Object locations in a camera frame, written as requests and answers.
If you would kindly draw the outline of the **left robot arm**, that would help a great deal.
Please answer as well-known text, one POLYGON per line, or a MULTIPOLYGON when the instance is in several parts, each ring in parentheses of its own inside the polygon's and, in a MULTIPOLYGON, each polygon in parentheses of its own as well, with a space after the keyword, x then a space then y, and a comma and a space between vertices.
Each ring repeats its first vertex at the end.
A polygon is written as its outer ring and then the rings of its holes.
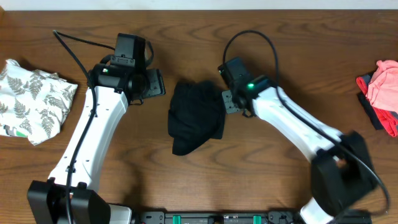
POLYGON ((113 54, 91 70, 72 138, 47 181, 32 181, 27 199, 36 223, 139 223, 130 207, 98 195, 101 170, 118 123, 129 106, 165 94, 161 71, 150 68, 154 51, 143 37, 120 33, 113 54))

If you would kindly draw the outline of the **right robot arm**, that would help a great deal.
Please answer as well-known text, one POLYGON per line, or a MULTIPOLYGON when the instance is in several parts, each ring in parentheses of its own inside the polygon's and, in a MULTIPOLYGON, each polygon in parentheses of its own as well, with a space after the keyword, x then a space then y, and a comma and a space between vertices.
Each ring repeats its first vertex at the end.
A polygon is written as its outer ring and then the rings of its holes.
POLYGON ((366 143, 343 134, 299 107, 276 82, 242 72, 223 77, 223 97, 235 108, 271 124, 309 161, 312 198, 299 213, 302 223, 338 223, 349 208, 380 183, 366 143))

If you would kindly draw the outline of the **black t-shirt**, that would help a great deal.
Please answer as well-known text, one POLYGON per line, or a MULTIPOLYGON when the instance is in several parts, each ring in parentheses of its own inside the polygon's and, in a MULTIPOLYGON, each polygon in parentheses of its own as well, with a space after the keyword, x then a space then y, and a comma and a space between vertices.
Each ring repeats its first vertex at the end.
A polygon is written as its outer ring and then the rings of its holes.
POLYGON ((207 140, 223 137, 226 110, 221 93, 209 80, 176 84, 168 112, 172 154, 185 156, 207 140))

